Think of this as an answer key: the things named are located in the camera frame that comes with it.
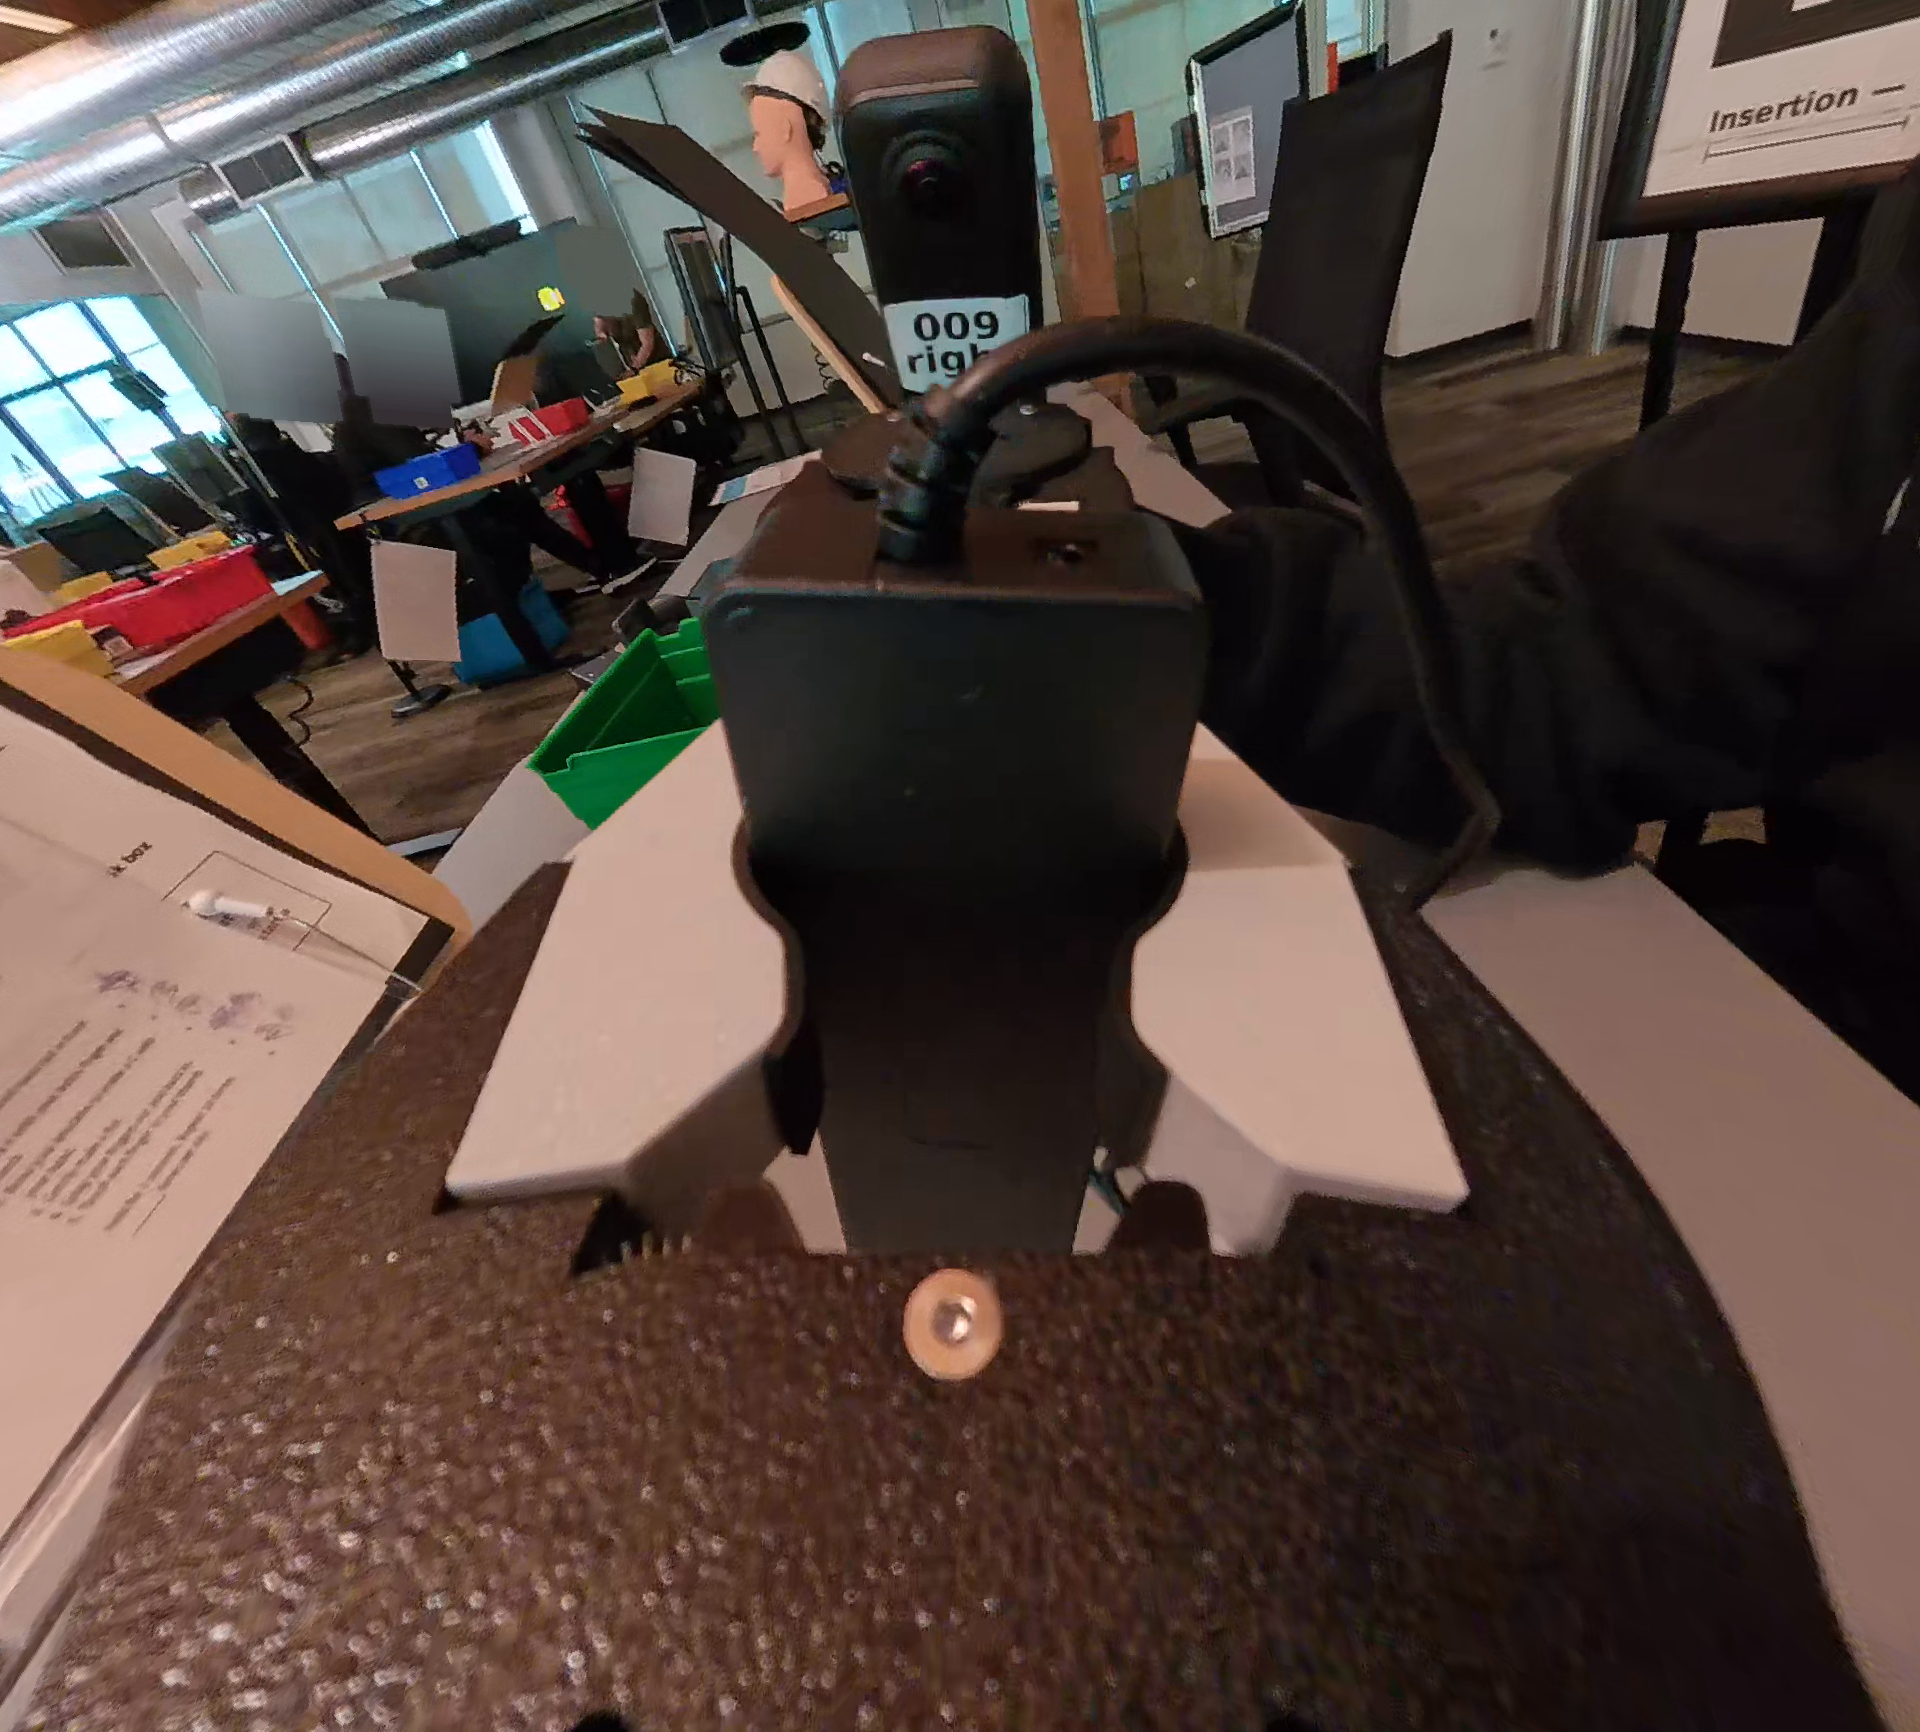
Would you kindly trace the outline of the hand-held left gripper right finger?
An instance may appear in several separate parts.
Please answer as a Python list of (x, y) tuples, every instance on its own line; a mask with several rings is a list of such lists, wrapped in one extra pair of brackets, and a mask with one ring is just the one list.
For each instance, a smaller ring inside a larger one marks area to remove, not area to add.
[(1445, 1216), (1469, 1195), (1342, 853), (1210, 731), (1192, 737), (1186, 864), (1118, 959), (1099, 1021), (1133, 1180), (1184, 1185), (1212, 1253), (1274, 1249), (1306, 1196)]

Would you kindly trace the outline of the green plastic bin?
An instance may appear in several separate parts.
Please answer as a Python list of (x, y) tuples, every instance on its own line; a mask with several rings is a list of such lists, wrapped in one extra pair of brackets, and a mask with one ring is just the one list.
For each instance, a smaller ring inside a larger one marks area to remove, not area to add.
[(596, 830), (715, 721), (703, 630), (684, 619), (612, 655), (530, 753), (527, 769)]

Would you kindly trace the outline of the red plastic bin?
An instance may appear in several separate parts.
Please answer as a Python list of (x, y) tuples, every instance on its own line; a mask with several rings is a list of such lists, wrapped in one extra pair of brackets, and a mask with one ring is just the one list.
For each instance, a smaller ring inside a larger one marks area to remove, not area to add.
[(63, 607), (11, 628), (13, 639), (77, 623), (88, 632), (117, 635), (132, 656), (167, 651), (256, 601), (270, 601), (275, 583), (264, 572), (249, 546), (174, 568), (145, 578), (127, 578), (88, 592)]

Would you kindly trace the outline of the blue storage box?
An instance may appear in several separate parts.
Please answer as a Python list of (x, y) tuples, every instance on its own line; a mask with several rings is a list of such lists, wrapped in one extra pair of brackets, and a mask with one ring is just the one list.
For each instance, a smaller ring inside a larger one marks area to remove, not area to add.
[[(549, 655), (566, 653), (569, 623), (545, 584), (527, 580), (517, 592), (516, 611)], [(459, 651), (451, 676), (459, 684), (488, 689), (527, 676), (526, 658), (494, 613), (459, 620), (455, 637)]]

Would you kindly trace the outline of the wooden desk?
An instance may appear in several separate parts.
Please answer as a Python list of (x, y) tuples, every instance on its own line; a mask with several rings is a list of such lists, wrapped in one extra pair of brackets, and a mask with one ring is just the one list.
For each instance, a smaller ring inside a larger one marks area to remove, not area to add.
[(328, 584), (321, 571), (273, 583), (267, 595), (165, 651), (120, 665), (109, 679), (190, 731), (223, 726), (275, 785), (369, 837), (368, 822), (261, 704), (261, 695), (292, 676), (308, 655), (292, 615)]
[(585, 424), (538, 443), (509, 445), (482, 457), (477, 470), (454, 483), (408, 497), (377, 497), (333, 520), (340, 532), (361, 531), (369, 540), (398, 540), (402, 531), (444, 522), (444, 539), (457, 559), (459, 578), (486, 611), (497, 613), (516, 592), (504, 583), (489, 554), (473, 543), (472, 516), (477, 504), (495, 494), (539, 502), (566, 490), (581, 525), (581, 537), (602, 537), (609, 554), (588, 548), (585, 571), (623, 571), (640, 550), (614, 519), (607, 490), (599, 478), (602, 446), (626, 446), (689, 411), (705, 395), (705, 381), (684, 383), (640, 403), (614, 403), (594, 411)]

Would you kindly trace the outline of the black framed floor sign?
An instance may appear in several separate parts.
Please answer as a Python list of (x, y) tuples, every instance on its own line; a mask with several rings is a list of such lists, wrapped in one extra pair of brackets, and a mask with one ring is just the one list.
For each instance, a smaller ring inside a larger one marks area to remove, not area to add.
[(1801, 340), (1915, 151), (1918, 0), (1635, 0), (1595, 239), (1666, 241), (1640, 424), (1669, 412), (1706, 233), (1819, 222)]

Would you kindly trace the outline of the silver ventilation duct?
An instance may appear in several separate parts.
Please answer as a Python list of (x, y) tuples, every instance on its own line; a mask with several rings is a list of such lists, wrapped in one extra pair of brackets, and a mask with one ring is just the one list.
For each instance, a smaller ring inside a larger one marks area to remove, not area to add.
[(183, 0), (4, 73), (4, 233), (86, 216), (594, 0)]

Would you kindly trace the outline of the yellow plastic bin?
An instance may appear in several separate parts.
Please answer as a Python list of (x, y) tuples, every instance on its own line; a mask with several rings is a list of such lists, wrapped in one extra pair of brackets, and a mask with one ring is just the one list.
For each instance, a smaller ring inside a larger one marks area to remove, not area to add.
[(23, 660), (59, 665), (89, 679), (109, 681), (116, 674), (113, 658), (82, 620), (18, 626), (1, 635), (1, 646)]

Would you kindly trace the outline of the hanging white paper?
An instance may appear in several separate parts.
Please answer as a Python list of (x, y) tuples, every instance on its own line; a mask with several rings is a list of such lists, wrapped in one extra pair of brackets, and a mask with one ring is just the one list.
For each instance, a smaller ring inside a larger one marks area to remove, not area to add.
[(638, 449), (632, 461), (628, 537), (684, 550), (692, 537), (699, 465), (684, 453)]
[(459, 562), (444, 546), (374, 540), (368, 546), (377, 653), (387, 665), (455, 665)]

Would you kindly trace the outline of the person's right forearm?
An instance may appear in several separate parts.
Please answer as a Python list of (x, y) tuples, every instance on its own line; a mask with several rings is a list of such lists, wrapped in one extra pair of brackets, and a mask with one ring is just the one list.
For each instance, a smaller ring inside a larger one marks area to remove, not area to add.
[[(1508, 853), (1601, 871), (1646, 825), (1763, 801), (1828, 645), (1914, 526), (1915, 434), (1910, 171), (1784, 357), (1575, 475), (1520, 557), (1442, 584)], [(1212, 734), (1295, 809), (1449, 839), (1466, 807), (1361, 532), (1275, 507), (1170, 531), (1212, 620)]]

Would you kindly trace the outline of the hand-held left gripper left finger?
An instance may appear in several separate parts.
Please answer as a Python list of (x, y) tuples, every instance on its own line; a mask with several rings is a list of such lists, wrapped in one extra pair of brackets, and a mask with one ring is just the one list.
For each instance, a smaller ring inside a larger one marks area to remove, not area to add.
[(710, 726), (573, 849), (445, 1164), (451, 1201), (614, 1195), (688, 1237), (715, 1195), (763, 1180), (823, 1235), (823, 1155), (783, 1148), (763, 1090), (785, 954), (736, 877), (740, 825)]

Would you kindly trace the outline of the black mesh chair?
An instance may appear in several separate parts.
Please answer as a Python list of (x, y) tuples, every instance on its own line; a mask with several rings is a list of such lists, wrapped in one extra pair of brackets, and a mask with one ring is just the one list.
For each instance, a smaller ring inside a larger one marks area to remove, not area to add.
[[(1323, 376), (1383, 439), (1385, 337), (1442, 121), (1451, 35), (1352, 85), (1295, 101), (1282, 121), (1275, 177), (1256, 239), (1239, 330)], [(1193, 116), (1187, 173), (1132, 200), (1143, 308), (1219, 315), (1198, 178)]]

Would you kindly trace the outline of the black foam board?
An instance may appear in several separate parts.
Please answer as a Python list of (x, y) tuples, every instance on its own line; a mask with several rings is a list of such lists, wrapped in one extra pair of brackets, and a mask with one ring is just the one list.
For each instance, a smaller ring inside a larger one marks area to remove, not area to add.
[(888, 329), (874, 298), (823, 247), (791, 224), (727, 164), (679, 126), (594, 112), (577, 138), (626, 173), (657, 186), (756, 257), (864, 383), (880, 411), (903, 403)]

